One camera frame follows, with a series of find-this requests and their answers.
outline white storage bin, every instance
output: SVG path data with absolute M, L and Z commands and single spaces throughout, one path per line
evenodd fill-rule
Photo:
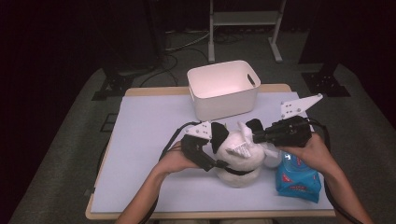
M 261 81 L 244 61 L 215 63 L 187 73 L 196 117 L 222 119 L 254 108 Z

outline human hand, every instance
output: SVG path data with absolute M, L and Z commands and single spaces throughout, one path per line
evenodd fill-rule
M 278 147 L 300 158 L 306 165 L 322 174 L 329 174 L 339 166 L 317 133 L 312 133 L 305 147 Z
M 184 156 L 181 143 L 176 142 L 154 168 L 169 175 L 187 168 L 199 167 Z

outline white paper sheet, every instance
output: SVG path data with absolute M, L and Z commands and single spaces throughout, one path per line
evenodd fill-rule
M 299 99 L 296 92 L 261 92 L 251 112 L 215 121 L 226 123 L 229 130 L 238 129 L 237 121 L 247 122 L 251 119 L 260 119 L 264 128 L 269 127 L 281 119 L 280 103 L 296 99 Z M 92 213 L 122 212 L 158 161 L 175 130 L 190 121 L 198 120 L 189 95 L 124 97 L 97 182 Z M 213 156 L 210 144 L 204 147 L 204 151 Z M 205 172 L 202 169 L 189 169 L 171 174 L 163 182 L 155 211 L 332 209 L 324 188 L 318 203 L 278 196 L 275 173 L 276 170 L 262 167 L 260 179 L 243 189 L 225 185 L 213 170 Z

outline gray floor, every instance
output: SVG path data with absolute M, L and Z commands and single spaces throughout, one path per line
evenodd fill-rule
M 270 33 L 247 34 L 240 41 L 215 46 L 216 63 L 244 60 L 259 75 L 262 83 L 287 83 L 300 97 L 311 95 L 301 76 L 315 72 L 321 64 L 298 64 L 307 33 L 281 32 L 277 41 L 284 59 L 275 63 L 267 37 Z M 196 35 L 172 34 L 168 48 L 189 43 Z M 192 47 L 207 54 L 207 41 Z M 187 86 L 186 74 L 193 67 L 207 64 L 204 55 L 195 50 L 172 54 L 177 65 L 170 72 L 179 86 Z M 165 68 L 175 58 L 166 57 Z M 376 223 L 394 223 L 396 219 L 396 132 L 361 87 L 357 77 L 339 65 L 334 73 L 350 97 L 324 97 L 309 109 L 308 115 L 327 125 L 332 140 L 332 154 L 345 170 L 364 206 Z M 137 78 L 139 87 L 149 75 Z M 10 223 L 113 223 L 85 218 L 90 189 L 97 172 L 101 152 L 111 133 L 101 132 L 108 114 L 118 113 L 120 97 L 92 101 L 105 75 L 101 69 L 92 74 L 70 108 L 62 127 Z M 160 74 L 144 87 L 175 86 L 169 73 Z M 286 223 L 335 223 L 330 217 L 282 217 Z

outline human arm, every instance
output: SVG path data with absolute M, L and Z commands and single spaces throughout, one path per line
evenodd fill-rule
M 350 215 L 362 223 L 374 223 L 362 206 L 347 176 L 330 154 L 322 139 L 313 133 L 305 147 L 279 147 L 300 158 L 309 167 L 322 173 L 335 201 Z M 350 223 L 335 211 L 340 223 Z
M 177 142 L 152 168 L 139 191 L 120 214 L 116 224 L 131 224 L 141 221 L 156 201 L 165 178 L 187 168 L 198 168 L 198 166 L 184 157 L 180 143 Z

